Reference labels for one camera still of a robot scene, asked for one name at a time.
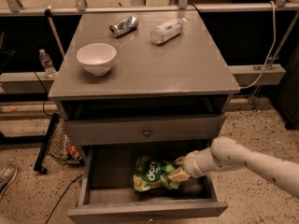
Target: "closed drawer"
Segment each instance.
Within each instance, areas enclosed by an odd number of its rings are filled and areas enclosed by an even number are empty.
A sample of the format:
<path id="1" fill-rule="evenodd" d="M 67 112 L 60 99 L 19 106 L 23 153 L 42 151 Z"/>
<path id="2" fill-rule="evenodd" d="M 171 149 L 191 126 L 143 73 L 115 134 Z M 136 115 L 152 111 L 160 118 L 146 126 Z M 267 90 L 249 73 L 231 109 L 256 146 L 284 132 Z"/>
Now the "closed drawer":
<path id="1" fill-rule="evenodd" d="M 78 146 L 141 143 L 216 137 L 225 116 L 199 115 L 147 119 L 76 120 L 66 132 Z"/>
<path id="2" fill-rule="evenodd" d="M 90 150 L 78 207 L 68 216 L 79 223 L 152 221 L 188 217 L 218 217 L 227 203 L 218 202 L 208 176 L 184 182 L 177 190 L 165 188 L 138 192 L 133 188 L 136 159 L 149 155 L 172 161 L 204 141 L 176 141 L 94 146 Z"/>

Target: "shoe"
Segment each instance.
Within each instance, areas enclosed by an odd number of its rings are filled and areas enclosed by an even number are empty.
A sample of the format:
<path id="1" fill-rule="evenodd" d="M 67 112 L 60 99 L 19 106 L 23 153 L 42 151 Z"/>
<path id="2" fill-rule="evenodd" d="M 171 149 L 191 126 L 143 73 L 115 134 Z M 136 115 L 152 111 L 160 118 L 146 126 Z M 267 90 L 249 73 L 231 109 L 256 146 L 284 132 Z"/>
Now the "shoe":
<path id="1" fill-rule="evenodd" d="M 0 200 L 2 199 L 5 190 L 15 180 L 16 175 L 17 167 L 13 164 L 10 164 L 8 167 L 0 171 Z"/>

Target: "white bottle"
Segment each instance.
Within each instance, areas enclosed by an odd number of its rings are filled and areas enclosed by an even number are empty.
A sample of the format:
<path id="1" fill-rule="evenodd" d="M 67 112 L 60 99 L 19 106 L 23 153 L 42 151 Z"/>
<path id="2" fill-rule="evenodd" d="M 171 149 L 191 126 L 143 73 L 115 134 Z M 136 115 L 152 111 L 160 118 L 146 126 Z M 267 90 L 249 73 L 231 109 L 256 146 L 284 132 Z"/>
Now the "white bottle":
<path id="1" fill-rule="evenodd" d="M 44 49 L 39 50 L 39 61 L 43 65 L 48 78 L 56 78 L 57 72 L 53 65 L 52 59 Z"/>
<path id="2" fill-rule="evenodd" d="M 170 38 L 180 34 L 183 25 L 187 23 L 185 18 L 166 21 L 150 31 L 150 39 L 154 44 L 163 44 Z"/>

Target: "white bowl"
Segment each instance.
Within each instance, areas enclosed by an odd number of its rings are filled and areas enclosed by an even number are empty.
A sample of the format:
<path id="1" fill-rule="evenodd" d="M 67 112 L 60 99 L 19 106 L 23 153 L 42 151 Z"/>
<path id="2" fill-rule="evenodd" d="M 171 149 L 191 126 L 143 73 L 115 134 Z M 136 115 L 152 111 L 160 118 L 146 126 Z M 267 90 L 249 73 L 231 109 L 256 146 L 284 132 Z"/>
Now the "white bowl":
<path id="1" fill-rule="evenodd" d="M 96 76 L 107 73 L 114 65 L 116 50 L 109 44 L 94 43 L 77 52 L 77 60 L 87 72 Z"/>

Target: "floor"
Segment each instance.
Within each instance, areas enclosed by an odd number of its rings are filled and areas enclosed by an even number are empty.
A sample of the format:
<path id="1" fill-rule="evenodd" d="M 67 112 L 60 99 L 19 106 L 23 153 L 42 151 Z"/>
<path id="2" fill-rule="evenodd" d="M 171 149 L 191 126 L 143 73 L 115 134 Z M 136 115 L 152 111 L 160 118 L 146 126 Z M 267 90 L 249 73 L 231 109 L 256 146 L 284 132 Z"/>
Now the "floor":
<path id="1" fill-rule="evenodd" d="M 285 121 L 266 98 L 258 100 L 253 112 L 244 99 L 233 99 L 221 129 L 223 136 L 234 138 L 245 147 L 264 154 L 299 163 L 299 130 L 286 130 Z M 47 112 L 55 105 L 46 105 Z M 41 105 L 3 105 L 0 130 L 5 136 L 39 135 L 47 131 Z M 47 175 L 33 170 L 40 144 L 0 146 L 0 168 L 8 163 L 18 167 L 14 183 L 0 202 L 0 223 L 6 220 L 22 224 L 47 223 L 55 204 L 66 187 L 79 175 L 83 167 L 61 165 L 47 155 L 43 166 Z M 234 223 L 299 223 L 299 200 L 269 184 L 251 171 L 212 173 L 212 181 L 220 202 L 229 208 L 220 216 L 181 220 L 156 221 L 158 224 L 234 224 Z M 76 206 L 79 182 L 71 185 L 48 223 L 70 224 L 67 210 Z"/>

